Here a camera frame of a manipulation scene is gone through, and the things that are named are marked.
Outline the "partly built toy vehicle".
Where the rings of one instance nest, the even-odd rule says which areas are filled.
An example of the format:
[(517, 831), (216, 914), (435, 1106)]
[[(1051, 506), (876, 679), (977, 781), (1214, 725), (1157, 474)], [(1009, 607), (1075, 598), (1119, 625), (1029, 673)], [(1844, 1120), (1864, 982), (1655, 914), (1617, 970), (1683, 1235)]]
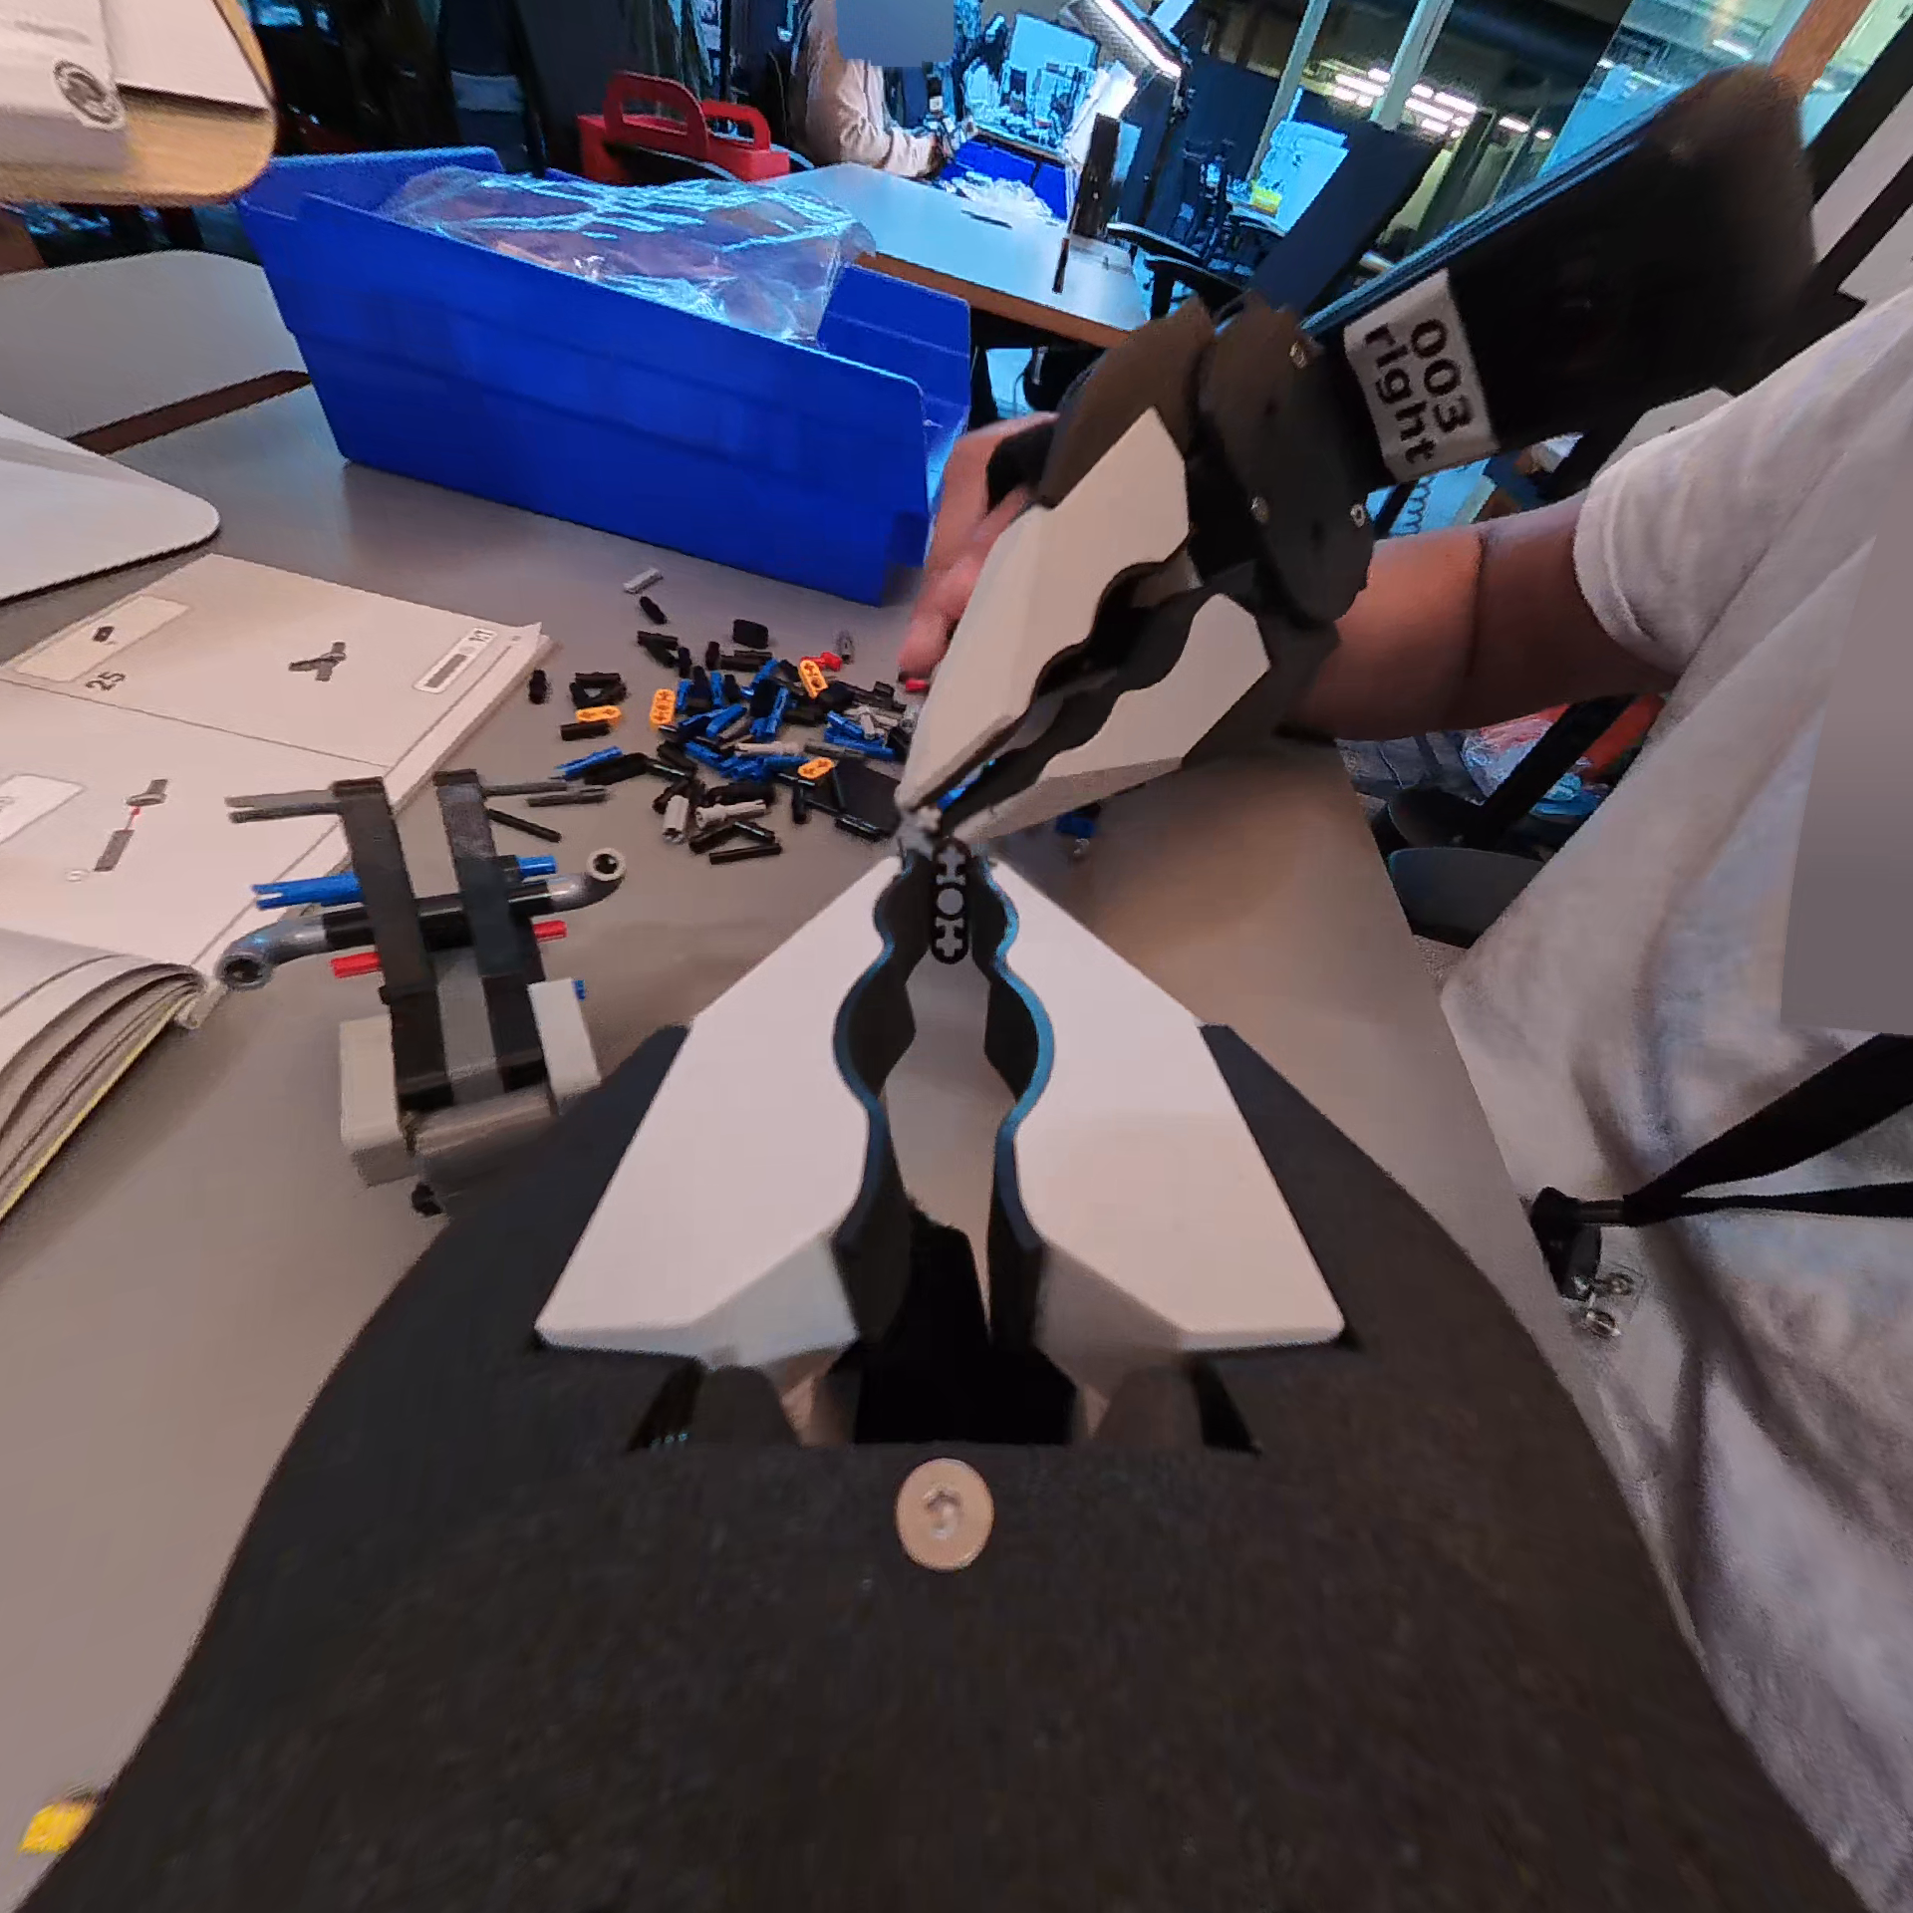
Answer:
[(581, 986), (549, 976), (547, 950), (573, 914), (617, 896), (629, 867), (615, 849), (577, 873), (501, 849), (485, 809), (527, 785), (435, 777), (455, 880), (439, 894), (417, 892), (379, 777), (226, 801), (234, 825), (318, 819), (346, 833), (346, 871), (254, 888), (276, 920), (230, 942), (214, 976), (254, 992), (326, 958), (338, 980), (377, 984), (379, 1012), (340, 1028), (342, 1142), (367, 1185), (405, 1183), (425, 1217), (499, 1181), (605, 1078)]

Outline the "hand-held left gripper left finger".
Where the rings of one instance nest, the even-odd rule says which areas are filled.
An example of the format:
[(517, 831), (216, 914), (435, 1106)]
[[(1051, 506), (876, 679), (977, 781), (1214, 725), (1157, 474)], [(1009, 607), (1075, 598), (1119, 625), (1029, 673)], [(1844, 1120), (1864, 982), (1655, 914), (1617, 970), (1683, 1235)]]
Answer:
[(911, 1203), (884, 1090), (931, 865), (886, 859), (686, 1028), (537, 1321), (553, 1349), (792, 1385), (894, 1331)]

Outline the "person's white shirt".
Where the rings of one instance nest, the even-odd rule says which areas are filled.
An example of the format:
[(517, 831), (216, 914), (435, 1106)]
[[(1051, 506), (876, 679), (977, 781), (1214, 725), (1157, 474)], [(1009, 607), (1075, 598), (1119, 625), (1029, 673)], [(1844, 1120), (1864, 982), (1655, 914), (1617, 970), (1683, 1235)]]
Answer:
[[(1784, 1024), (1784, 940), (1910, 412), (1900, 293), (1589, 490), (1583, 598), (1673, 693), (1448, 978), (1523, 1195), (1641, 1187), (1858, 1042)], [(1591, 1385), (1713, 1686), (1862, 1901), (1910, 1909), (1910, 1219), (1725, 1211), (1617, 1229), (1603, 1269), (1641, 1299)]]

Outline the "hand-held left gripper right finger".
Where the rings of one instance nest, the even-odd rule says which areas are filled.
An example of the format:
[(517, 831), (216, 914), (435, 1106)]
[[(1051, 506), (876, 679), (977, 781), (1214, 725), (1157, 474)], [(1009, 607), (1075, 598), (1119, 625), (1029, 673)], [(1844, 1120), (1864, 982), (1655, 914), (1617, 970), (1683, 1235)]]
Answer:
[(995, 1337), (1071, 1383), (1322, 1347), (1346, 1315), (1206, 1024), (1005, 867), (971, 869), (993, 1149)]

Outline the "person's right hand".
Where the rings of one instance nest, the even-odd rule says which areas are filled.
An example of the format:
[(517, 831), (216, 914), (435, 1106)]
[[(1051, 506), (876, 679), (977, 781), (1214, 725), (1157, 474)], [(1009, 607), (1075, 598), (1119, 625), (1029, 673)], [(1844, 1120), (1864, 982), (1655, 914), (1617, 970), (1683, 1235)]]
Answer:
[(1055, 432), (1057, 414), (1035, 412), (975, 428), (955, 444), (900, 647), (904, 679), (937, 673), (997, 542), (1037, 498)]

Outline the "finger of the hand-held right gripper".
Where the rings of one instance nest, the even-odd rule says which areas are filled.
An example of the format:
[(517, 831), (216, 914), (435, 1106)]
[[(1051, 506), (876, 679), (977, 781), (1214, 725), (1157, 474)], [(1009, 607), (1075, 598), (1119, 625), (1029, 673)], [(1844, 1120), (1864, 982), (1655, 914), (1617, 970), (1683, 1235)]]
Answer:
[(1188, 538), (1184, 452), (1149, 406), (997, 540), (921, 703), (900, 811), (945, 819), (945, 803), (1031, 733), (1043, 699), (1103, 677), (1151, 609), (1200, 594)]
[(945, 803), (945, 833), (977, 847), (1175, 775), (1270, 671), (1246, 605), (1220, 592), (1171, 600), (1111, 671), (1041, 699), (1029, 735)]

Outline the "white instruction booklet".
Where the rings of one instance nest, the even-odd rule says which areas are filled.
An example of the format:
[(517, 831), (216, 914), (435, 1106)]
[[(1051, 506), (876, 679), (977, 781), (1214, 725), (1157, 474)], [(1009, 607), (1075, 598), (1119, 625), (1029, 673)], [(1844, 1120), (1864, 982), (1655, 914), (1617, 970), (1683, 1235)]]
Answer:
[(350, 865), (332, 817), (230, 801), (371, 779), (407, 805), (545, 661), (515, 627), (230, 556), (3, 673), (3, 1211), (132, 1064), (204, 1024), (282, 886)]

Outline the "white stand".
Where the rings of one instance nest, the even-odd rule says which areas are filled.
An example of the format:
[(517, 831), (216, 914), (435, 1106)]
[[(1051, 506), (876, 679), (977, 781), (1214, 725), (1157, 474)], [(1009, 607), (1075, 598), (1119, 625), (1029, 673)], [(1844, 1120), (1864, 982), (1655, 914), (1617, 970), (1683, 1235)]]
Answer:
[(3, 418), (3, 603), (190, 552), (222, 514), (202, 496)]

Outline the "blue plastic bin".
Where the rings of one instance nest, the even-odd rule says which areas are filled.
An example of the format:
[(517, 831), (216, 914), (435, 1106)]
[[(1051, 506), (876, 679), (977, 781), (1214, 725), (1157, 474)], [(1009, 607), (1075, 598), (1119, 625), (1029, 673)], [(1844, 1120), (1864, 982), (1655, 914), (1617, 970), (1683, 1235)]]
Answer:
[(876, 605), (971, 416), (963, 299), (850, 265), (816, 344), (383, 211), (483, 149), (276, 159), (238, 201), (342, 456)]

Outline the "pile of small toy parts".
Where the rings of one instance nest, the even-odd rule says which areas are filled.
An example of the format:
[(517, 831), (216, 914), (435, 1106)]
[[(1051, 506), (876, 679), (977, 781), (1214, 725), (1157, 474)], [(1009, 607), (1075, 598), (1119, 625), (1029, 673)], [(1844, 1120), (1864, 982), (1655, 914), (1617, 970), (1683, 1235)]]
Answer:
[(894, 637), (826, 603), (696, 596), (658, 564), (621, 586), (619, 609), (619, 649), (533, 671), (561, 757), (505, 811), (559, 829), (631, 793), (668, 847), (712, 865), (778, 857), (808, 825), (874, 847), (898, 835), (929, 685), (900, 675)]

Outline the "red toolbox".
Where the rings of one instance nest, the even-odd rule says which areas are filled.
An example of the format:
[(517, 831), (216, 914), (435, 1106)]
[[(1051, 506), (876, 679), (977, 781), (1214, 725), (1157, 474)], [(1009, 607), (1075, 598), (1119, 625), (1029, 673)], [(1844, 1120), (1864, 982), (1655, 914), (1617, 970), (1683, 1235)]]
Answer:
[(583, 173), (605, 185), (788, 179), (800, 157), (752, 105), (702, 99), (672, 77), (621, 69), (603, 105), (577, 117)]

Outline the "person's right forearm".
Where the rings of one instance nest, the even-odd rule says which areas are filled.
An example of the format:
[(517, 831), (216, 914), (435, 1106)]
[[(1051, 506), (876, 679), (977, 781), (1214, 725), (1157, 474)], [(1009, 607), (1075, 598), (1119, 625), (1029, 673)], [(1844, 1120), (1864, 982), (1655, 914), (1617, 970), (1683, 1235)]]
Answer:
[(1675, 675), (1619, 643), (1591, 609), (1575, 570), (1585, 506), (1579, 494), (1382, 540), (1284, 729), (1382, 743), (1673, 691)]

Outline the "clear plastic bag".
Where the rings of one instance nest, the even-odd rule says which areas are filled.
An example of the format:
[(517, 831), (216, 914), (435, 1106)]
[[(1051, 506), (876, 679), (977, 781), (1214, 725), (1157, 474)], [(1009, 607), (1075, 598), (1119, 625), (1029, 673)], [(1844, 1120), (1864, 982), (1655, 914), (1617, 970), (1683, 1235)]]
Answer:
[(383, 217), (780, 342), (814, 344), (844, 273), (876, 251), (852, 211), (730, 175), (609, 185), (443, 163)]

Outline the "background work table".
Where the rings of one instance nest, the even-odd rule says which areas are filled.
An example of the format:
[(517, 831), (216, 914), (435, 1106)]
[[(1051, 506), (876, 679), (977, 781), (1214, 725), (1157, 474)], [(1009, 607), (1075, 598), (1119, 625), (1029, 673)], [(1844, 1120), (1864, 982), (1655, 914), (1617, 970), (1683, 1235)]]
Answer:
[(872, 241), (864, 269), (957, 299), (1013, 340), (1109, 348), (1151, 323), (1121, 245), (1001, 223), (935, 183), (856, 163), (802, 169), (782, 187), (850, 213)]

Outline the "black office chair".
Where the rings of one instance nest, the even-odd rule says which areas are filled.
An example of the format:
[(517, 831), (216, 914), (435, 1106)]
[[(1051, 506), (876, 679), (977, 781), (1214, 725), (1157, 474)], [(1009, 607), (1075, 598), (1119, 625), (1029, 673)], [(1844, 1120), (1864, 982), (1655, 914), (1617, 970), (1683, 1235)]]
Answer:
[(1424, 940), (1471, 948), (1545, 869), (1509, 841), (1527, 817), (1505, 785), (1483, 799), (1436, 787), (1390, 801), (1376, 835), (1404, 918)]
[(1184, 241), (1153, 227), (1113, 219), (1103, 237), (1127, 247), (1147, 273), (1151, 323), (1167, 319), (1184, 297), (1216, 317), (1250, 291), (1250, 279), (1242, 273), (1210, 265)]

